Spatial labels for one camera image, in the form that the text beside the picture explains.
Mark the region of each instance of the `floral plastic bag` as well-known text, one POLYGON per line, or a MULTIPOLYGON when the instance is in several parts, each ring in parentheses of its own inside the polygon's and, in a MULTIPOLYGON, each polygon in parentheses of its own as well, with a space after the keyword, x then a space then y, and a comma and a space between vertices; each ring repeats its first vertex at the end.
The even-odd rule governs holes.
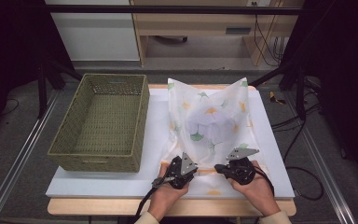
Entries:
POLYGON ((218 92, 168 80, 170 139, 163 162, 186 152, 200 171, 226 164, 235 148, 258 148, 248 110, 248 83, 243 78, 218 92))

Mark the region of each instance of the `person's right hand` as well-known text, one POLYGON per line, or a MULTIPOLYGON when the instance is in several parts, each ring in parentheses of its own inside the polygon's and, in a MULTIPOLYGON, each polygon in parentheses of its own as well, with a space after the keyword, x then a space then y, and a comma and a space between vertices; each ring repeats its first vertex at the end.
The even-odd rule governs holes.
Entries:
MULTIPOLYGON (((252 164, 259 167, 257 161, 252 161, 252 164)), ((269 183, 263 176, 256 174, 254 180, 247 185, 240 185, 231 178, 228 182, 232 188, 242 193, 263 216, 268 217, 281 211, 274 200, 269 183)))

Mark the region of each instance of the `wooden table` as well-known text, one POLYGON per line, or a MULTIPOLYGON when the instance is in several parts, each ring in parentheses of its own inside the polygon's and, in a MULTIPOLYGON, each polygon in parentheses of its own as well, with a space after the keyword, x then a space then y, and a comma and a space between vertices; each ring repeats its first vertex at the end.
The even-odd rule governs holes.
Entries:
MULTIPOLYGON (((193 85, 200 89, 223 89, 225 85, 193 85)), ((166 88, 151 84, 149 88, 166 88)), ((126 198, 51 198, 48 212, 54 216, 134 216, 142 199, 126 198)), ((277 200, 280 208, 293 216, 296 206, 293 199, 277 200)), ((149 201, 143 211, 149 207, 149 201)), ((257 211, 243 199, 180 199, 167 217, 259 217, 257 211)))

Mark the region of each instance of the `person's left hand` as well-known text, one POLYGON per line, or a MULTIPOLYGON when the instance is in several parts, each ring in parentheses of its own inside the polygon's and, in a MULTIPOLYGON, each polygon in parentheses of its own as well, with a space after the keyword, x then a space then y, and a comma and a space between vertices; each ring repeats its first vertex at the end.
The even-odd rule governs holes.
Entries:
MULTIPOLYGON (((159 168, 158 177, 163 177, 167 171, 169 164, 162 163, 159 168)), ((170 184, 166 183, 152 194, 149 209, 147 210, 158 222, 160 222, 165 214, 172 208, 176 201, 188 192, 189 183, 182 189, 174 189, 170 184)))

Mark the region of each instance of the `electrical outlet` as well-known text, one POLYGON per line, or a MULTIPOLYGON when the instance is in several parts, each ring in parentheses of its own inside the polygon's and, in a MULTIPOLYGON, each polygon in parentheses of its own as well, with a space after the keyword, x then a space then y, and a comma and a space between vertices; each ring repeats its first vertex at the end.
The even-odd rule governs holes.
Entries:
POLYGON ((248 0, 248 2, 246 3, 247 7, 258 7, 258 3, 260 2, 260 0, 248 0))

